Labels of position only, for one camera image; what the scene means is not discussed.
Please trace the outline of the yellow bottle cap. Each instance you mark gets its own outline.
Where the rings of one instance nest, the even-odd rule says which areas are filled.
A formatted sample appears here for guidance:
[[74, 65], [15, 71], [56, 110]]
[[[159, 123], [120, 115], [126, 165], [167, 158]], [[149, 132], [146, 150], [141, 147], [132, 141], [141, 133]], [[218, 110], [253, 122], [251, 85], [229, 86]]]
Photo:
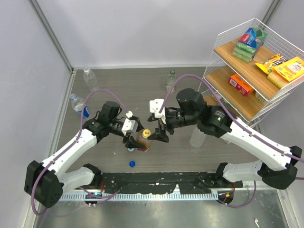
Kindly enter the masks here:
[[148, 138], [151, 135], [151, 131], [149, 129], [144, 129], [142, 132], [142, 136], [144, 138]]

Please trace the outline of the dark blue bottle cap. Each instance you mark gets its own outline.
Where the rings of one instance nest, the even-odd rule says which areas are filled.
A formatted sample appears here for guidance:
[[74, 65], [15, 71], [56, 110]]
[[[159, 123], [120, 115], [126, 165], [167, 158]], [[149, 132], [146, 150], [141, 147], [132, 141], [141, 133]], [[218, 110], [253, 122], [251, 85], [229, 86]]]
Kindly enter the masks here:
[[130, 167], [135, 167], [136, 166], [136, 162], [135, 161], [130, 161], [129, 165], [130, 165]]

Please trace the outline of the amber tea bottle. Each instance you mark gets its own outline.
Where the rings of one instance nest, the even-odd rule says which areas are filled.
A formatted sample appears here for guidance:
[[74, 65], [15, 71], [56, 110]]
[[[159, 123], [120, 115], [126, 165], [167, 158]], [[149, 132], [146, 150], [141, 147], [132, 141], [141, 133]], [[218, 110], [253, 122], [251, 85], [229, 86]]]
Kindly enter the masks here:
[[150, 141], [148, 138], [144, 138], [144, 137], [142, 136], [143, 130], [144, 130], [144, 129], [140, 130], [140, 131], [137, 133], [136, 140], [137, 140], [137, 142], [139, 142], [140, 144], [144, 144], [145, 147], [146, 147], [146, 149], [145, 149], [145, 150], [143, 150], [143, 149], [137, 149], [137, 150], [142, 151], [142, 152], [147, 152], [147, 151], [149, 150], [150, 146], [151, 146], [151, 141]]

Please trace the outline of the blue label water bottle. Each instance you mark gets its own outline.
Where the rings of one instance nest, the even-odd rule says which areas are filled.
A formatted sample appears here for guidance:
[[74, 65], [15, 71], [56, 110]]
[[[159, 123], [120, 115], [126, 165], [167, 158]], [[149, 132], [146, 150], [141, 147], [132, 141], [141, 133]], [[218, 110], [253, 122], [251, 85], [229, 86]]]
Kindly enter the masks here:
[[82, 113], [82, 109], [84, 108], [83, 118], [86, 119], [90, 116], [87, 106], [84, 105], [83, 98], [77, 96], [76, 94], [71, 94], [70, 100], [71, 100], [72, 108], [74, 109], [75, 112], [77, 112], [80, 115]]

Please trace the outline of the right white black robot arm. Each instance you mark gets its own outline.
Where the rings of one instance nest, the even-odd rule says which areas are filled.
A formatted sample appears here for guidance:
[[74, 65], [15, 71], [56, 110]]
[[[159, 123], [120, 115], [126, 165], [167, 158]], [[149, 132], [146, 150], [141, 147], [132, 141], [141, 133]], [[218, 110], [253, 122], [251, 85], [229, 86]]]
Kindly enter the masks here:
[[262, 181], [268, 186], [285, 190], [297, 177], [296, 163], [302, 155], [297, 146], [280, 145], [255, 131], [240, 118], [219, 105], [208, 105], [201, 93], [191, 88], [176, 95], [179, 108], [164, 107], [163, 99], [149, 102], [149, 121], [158, 127], [150, 140], [167, 143], [176, 128], [195, 125], [206, 135], [229, 141], [257, 157], [257, 161], [232, 164], [221, 163], [215, 173], [217, 186], [224, 188], [238, 181]]

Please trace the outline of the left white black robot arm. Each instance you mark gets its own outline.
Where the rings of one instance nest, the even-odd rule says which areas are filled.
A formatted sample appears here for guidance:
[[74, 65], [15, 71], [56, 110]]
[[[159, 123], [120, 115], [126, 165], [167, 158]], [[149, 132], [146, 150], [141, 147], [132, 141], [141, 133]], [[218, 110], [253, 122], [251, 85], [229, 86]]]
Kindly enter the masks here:
[[102, 182], [102, 172], [96, 166], [85, 164], [76, 171], [67, 170], [110, 134], [121, 136], [127, 148], [143, 148], [132, 136], [144, 129], [140, 119], [128, 113], [121, 121], [118, 118], [121, 111], [118, 103], [107, 101], [95, 117], [82, 124], [79, 132], [55, 154], [42, 162], [32, 161], [27, 167], [24, 191], [45, 208], [50, 208], [64, 193], [73, 189], [82, 186], [97, 189]]

